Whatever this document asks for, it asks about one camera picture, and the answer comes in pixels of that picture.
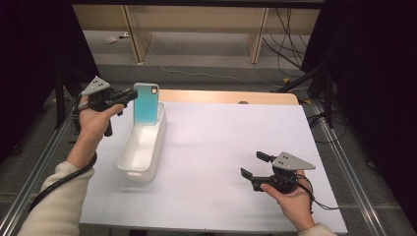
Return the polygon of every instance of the white plastic container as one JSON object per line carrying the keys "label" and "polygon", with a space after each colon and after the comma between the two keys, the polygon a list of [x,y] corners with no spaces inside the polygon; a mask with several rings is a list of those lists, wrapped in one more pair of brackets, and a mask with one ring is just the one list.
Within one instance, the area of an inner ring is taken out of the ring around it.
{"label": "white plastic container", "polygon": [[153,179],[165,129],[165,104],[162,102],[158,104],[155,125],[132,125],[122,155],[117,161],[117,167],[128,179],[135,182],[150,182]]}

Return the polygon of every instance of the white sleeve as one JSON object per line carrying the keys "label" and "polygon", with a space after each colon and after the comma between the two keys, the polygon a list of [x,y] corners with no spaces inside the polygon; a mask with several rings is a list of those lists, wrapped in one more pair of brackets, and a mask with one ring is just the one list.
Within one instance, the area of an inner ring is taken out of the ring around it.
{"label": "white sleeve", "polygon": [[[55,173],[43,182],[41,191],[77,170],[69,162],[60,163]],[[18,235],[79,235],[83,203],[93,173],[90,169],[52,191],[33,208]]]}
{"label": "white sleeve", "polygon": [[327,226],[322,223],[298,233],[299,236],[335,236]]}

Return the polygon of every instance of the white table surface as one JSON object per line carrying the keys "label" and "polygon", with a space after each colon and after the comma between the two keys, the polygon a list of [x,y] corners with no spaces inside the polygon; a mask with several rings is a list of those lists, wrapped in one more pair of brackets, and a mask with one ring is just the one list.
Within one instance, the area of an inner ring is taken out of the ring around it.
{"label": "white table surface", "polygon": [[[112,118],[113,136],[100,143],[81,223],[148,230],[277,233],[296,231],[276,201],[254,192],[240,174],[272,174],[256,151],[287,151],[316,165],[307,170],[316,199],[337,207],[299,105],[165,102],[167,128],[154,179],[129,181],[117,168],[133,123],[133,106]],[[313,217],[347,232],[337,210],[313,204]]]}

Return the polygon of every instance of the smartphone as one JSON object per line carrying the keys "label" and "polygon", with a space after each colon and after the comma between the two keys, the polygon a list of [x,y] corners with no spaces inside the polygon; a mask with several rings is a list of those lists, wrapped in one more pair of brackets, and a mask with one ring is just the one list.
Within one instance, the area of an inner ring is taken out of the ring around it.
{"label": "smartphone", "polygon": [[134,100],[134,124],[136,126],[155,125],[159,85],[135,83],[134,89],[138,97]]}

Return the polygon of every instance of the hand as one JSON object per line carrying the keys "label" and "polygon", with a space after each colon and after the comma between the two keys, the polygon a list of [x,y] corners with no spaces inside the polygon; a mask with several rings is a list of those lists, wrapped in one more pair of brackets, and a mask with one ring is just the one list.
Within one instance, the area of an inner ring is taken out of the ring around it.
{"label": "hand", "polygon": [[[88,101],[87,96],[83,96],[81,102]],[[98,144],[104,136],[110,118],[121,112],[124,105],[117,104],[102,112],[97,112],[91,108],[80,111],[81,131],[76,144],[67,157],[67,162],[83,168],[91,161]]]}
{"label": "hand", "polygon": [[[304,176],[304,171],[297,170],[297,174]],[[310,190],[307,180],[298,179],[298,183]],[[268,184],[262,184],[261,189],[276,199],[284,215],[294,224],[299,232],[316,225],[311,215],[310,196],[302,188],[298,187],[293,193],[287,195],[279,193],[276,188]]]}
{"label": "hand", "polygon": [[[87,102],[88,96],[83,96],[80,103]],[[116,104],[102,112],[94,111],[90,108],[80,111],[80,125],[81,135],[88,136],[89,139],[101,141],[103,134],[107,129],[110,118],[121,112],[124,106],[122,104]]]}

